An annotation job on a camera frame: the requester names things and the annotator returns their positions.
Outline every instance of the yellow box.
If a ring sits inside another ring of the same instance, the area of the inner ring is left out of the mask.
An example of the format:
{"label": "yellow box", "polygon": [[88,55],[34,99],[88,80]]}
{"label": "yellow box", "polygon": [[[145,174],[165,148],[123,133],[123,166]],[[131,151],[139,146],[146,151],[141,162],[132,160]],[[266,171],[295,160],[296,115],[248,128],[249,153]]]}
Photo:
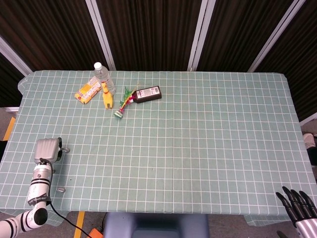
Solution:
{"label": "yellow box", "polygon": [[84,85],[77,93],[75,93],[75,98],[77,98],[81,103],[88,103],[99,91],[101,90],[101,85],[98,79],[94,76],[88,83]]}

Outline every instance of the floor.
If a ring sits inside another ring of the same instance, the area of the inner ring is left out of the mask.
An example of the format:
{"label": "floor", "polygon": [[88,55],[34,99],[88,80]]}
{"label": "floor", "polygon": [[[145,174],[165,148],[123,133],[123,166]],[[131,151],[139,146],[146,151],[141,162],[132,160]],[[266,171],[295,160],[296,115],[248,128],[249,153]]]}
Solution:
{"label": "floor", "polygon": [[[4,109],[0,108],[0,138],[2,139],[6,129],[9,125],[11,115],[6,113]],[[317,120],[311,122],[309,125],[304,125],[302,131],[317,133]],[[85,212],[83,230],[87,233],[92,228],[101,226],[104,213],[102,212]],[[7,214],[0,213],[0,221],[9,217]],[[77,222],[78,212],[70,212],[67,215],[72,223]],[[211,238],[277,238],[276,231],[280,230],[287,235],[288,238],[297,238],[297,233],[291,222],[283,222],[264,227],[248,226],[243,216],[239,215],[209,215],[209,229]],[[36,230],[20,234],[19,238],[33,237],[33,238],[85,238],[84,234],[81,236],[74,236],[75,228],[64,221],[60,226],[53,227],[44,225]]]}

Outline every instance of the bottle label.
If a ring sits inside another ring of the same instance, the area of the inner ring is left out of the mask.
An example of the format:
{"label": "bottle label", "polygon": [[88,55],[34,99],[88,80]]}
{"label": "bottle label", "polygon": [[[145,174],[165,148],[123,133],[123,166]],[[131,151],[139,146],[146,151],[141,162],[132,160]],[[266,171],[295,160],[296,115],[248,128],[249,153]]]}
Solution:
{"label": "bottle label", "polygon": [[145,98],[145,97],[152,96],[155,94],[159,94],[158,87],[147,88],[147,89],[137,91],[138,98]]}

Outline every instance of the plastic water bottle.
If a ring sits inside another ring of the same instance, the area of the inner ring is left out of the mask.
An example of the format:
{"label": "plastic water bottle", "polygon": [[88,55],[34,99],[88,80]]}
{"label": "plastic water bottle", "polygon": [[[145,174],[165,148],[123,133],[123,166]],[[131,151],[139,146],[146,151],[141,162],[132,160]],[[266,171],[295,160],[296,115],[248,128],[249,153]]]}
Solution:
{"label": "plastic water bottle", "polygon": [[105,81],[109,92],[112,95],[114,95],[115,85],[113,83],[113,80],[110,77],[108,69],[102,66],[100,62],[95,63],[94,67],[95,67],[95,76],[99,79],[99,81]]}

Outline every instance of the bottle cap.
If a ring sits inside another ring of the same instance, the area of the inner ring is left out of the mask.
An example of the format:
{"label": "bottle cap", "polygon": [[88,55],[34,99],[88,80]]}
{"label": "bottle cap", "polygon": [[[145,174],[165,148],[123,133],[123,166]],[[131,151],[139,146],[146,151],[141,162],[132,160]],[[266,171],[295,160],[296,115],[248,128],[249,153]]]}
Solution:
{"label": "bottle cap", "polygon": [[94,64],[94,67],[95,67],[96,70],[101,70],[101,68],[102,68],[103,66],[101,65],[100,62],[97,62],[97,63]]}

